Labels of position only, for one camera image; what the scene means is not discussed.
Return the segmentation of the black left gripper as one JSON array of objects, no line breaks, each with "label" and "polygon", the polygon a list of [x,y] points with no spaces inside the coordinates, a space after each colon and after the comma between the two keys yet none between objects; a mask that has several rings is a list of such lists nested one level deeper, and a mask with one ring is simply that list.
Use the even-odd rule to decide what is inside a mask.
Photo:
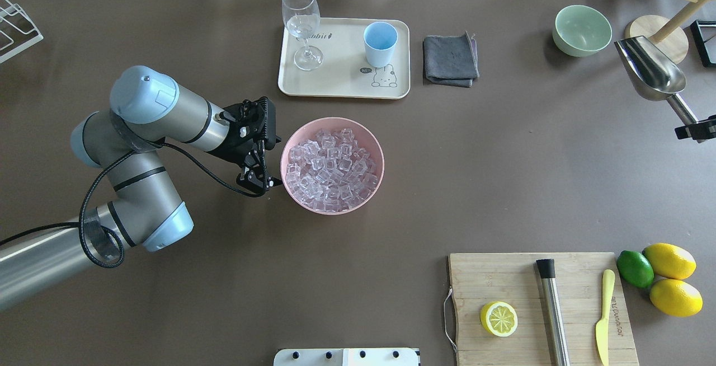
[{"label": "black left gripper", "polygon": [[255,196],[283,185],[283,180],[266,175],[265,150],[272,150],[281,141],[276,136],[274,103],[266,96],[256,101],[246,99],[225,107],[217,118],[228,124],[228,133],[222,143],[208,153],[240,166],[236,184]]}]

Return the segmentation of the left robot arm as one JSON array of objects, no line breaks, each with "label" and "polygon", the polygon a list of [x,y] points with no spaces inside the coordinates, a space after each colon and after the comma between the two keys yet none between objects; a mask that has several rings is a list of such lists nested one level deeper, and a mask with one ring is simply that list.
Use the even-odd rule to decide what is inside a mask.
[{"label": "left robot arm", "polygon": [[2,309],[91,266],[122,264],[128,248],[154,252],[194,228],[158,150],[180,143],[239,167],[232,191],[257,198],[281,180],[266,152],[279,141],[275,106],[266,97],[220,107],[171,76],[135,65],[115,81],[110,109],[82,121],[70,138],[74,154],[101,172],[78,217],[36,228],[39,236],[2,250]]}]

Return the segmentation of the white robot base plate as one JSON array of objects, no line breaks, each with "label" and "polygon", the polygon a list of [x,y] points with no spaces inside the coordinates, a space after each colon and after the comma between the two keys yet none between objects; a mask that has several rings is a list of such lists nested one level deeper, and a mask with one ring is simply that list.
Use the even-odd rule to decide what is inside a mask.
[{"label": "white robot base plate", "polygon": [[274,365],[420,365],[414,348],[314,348],[283,349]]}]

